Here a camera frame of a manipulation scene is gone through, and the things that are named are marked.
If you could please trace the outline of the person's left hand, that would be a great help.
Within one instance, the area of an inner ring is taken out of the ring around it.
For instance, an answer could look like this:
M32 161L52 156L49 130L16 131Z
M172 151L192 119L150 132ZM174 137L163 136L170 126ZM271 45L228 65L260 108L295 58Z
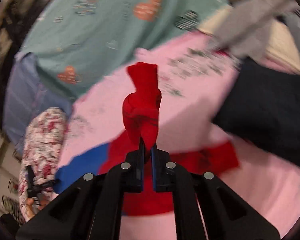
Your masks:
M40 204L37 205L33 198L26 199L26 214L29 218L32 218L36 215L38 211L41 211L44 207L49 204L49 198L46 198L45 195L40 199Z

